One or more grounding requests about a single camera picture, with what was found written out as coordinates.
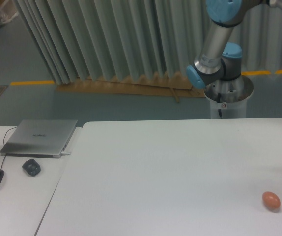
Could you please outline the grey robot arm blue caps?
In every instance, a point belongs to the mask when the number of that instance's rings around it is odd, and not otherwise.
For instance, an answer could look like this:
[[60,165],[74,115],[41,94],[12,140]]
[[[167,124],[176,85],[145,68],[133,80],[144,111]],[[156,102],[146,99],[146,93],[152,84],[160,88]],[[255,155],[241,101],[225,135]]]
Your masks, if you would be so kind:
[[241,75],[242,48],[229,42],[235,26],[246,13],[268,0],[208,0],[206,10],[212,20],[201,52],[186,68],[191,84],[203,89],[207,97],[220,103],[247,99],[254,86]]

